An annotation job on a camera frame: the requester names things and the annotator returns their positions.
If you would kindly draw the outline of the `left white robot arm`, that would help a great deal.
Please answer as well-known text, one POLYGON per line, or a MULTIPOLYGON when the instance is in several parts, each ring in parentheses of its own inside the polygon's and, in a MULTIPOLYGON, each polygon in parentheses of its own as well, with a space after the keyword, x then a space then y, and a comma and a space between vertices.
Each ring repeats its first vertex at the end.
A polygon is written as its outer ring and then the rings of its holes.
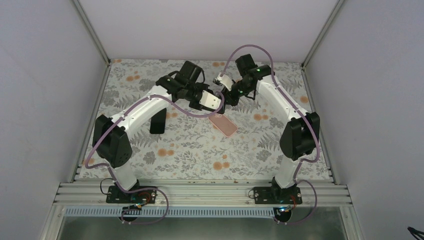
POLYGON ((178 100, 188 101, 197 110, 208 111, 205 117, 216 113, 223 106, 221 97, 208 89, 208 84, 198 82, 204 71, 198 65, 185 61, 180 70, 160 77, 147 94, 123 111, 113 116, 100 115, 95 120, 92 150, 89 157, 97 154, 105 160, 111 178, 126 194, 132 194, 139 186, 129 160, 133 149, 131 138, 148 120, 178 100))

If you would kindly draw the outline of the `pink phone case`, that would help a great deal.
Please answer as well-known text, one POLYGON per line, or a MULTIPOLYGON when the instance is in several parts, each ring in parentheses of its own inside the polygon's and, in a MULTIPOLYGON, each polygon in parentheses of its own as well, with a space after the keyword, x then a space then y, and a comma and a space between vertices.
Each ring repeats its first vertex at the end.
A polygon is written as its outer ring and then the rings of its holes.
POLYGON ((223 114, 215 113, 209 116, 208 119, 226 138, 231 137, 238 130, 238 127, 223 114))

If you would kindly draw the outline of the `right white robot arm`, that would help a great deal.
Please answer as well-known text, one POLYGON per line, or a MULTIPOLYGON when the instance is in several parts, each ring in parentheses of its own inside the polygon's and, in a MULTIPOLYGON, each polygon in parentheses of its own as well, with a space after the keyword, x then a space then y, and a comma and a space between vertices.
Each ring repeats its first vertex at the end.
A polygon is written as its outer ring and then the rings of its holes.
POLYGON ((224 86, 222 94, 227 105, 235 106, 241 97, 253 93, 265 98, 283 117, 285 127, 279 145, 286 159, 272 178, 269 192, 276 199, 294 194, 302 163, 309 161, 307 156, 316 152, 314 163, 320 158, 320 116, 296 103, 278 81, 272 64, 259 66, 250 54, 239 57, 235 64, 241 80, 235 81, 222 71, 215 82, 224 86))

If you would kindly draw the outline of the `black phone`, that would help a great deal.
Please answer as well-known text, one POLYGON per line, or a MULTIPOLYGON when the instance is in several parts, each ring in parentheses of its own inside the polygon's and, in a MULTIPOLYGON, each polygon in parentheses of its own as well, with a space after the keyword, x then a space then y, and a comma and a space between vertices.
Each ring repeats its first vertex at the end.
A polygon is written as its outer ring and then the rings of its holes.
POLYGON ((158 113, 156 113, 152 118, 150 119, 150 129, 149 133, 152 135, 161 135, 165 133, 165 127, 166 127, 166 120, 167 120, 167 109, 164 108, 160 110, 158 113))

